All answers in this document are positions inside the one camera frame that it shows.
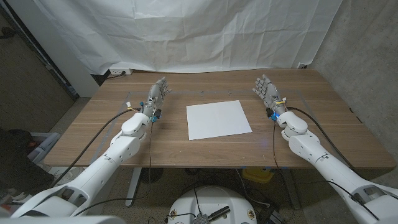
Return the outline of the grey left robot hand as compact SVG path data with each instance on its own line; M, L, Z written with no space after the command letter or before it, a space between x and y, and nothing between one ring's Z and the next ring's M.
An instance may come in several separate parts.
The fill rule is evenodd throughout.
M152 117L156 110L161 109L164 98L171 92L165 77L157 80L150 88L142 113Z

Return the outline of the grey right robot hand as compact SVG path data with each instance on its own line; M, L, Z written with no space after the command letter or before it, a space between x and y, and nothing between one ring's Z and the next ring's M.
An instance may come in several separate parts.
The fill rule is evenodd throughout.
M263 74L261 78L256 79L255 84L253 92L260 97L266 108L271 110L275 116L280 116L287 111L286 99L280 96L277 87L267 76Z

